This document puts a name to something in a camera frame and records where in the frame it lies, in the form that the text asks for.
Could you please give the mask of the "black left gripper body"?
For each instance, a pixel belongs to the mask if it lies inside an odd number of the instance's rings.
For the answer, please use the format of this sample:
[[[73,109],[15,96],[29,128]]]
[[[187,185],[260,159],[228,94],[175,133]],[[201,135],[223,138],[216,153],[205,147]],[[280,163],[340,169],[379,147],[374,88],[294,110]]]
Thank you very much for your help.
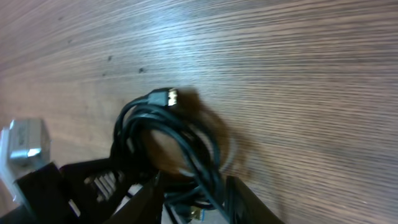
[[[51,162],[14,181],[22,204],[1,223],[106,223],[136,182],[135,169],[112,159]]]

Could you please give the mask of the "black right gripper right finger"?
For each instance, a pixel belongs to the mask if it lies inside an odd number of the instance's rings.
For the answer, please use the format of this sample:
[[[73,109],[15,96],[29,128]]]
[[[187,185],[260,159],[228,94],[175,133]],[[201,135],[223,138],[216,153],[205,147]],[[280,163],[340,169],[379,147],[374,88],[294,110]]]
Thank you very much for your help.
[[[238,177],[227,176],[225,210],[230,224],[284,224]]]

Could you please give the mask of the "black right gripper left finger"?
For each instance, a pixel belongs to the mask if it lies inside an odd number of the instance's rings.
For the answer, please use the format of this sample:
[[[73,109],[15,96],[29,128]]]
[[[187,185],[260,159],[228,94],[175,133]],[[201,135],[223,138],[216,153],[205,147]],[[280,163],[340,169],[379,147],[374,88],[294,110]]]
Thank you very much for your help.
[[[121,208],[118,208],[128,190],[140,181],[137,172],[128,172],[106,204],[111,216],[104,224],[160,223],[164,203],[165,174],[153,175]]]

